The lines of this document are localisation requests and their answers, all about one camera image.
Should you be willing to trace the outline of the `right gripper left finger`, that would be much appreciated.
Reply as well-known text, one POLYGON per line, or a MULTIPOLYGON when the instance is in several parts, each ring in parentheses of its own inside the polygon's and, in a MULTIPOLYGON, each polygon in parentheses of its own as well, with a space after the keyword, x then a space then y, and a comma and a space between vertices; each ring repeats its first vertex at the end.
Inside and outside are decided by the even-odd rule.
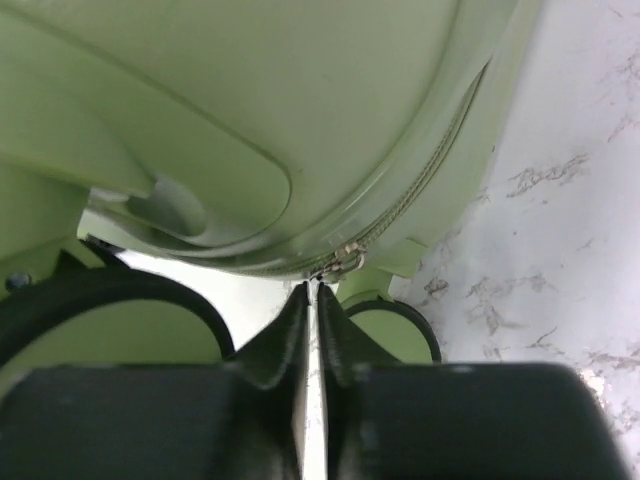
POLYGON ((230 361, 39 368, 1 403, 5 479, 297 479, 308 287, 230 361))

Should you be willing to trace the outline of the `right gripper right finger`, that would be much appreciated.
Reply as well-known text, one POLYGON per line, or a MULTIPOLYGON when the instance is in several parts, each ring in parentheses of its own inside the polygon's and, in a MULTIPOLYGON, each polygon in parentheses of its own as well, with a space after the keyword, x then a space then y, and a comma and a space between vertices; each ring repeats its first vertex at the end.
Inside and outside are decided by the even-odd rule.
POLYGON ((627 479, 604 414, 553 363, 407 364, 317 290, 331 479, 627 479))

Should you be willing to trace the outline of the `green suitcase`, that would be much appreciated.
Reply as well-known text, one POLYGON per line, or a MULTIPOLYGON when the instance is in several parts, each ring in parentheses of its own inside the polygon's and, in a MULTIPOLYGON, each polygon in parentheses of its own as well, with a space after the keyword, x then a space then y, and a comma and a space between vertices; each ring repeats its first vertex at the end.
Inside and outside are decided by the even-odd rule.
POLYGON ((79 241, 411 276, 479 189, 537 1, 5 1, 1 293, 79 241))

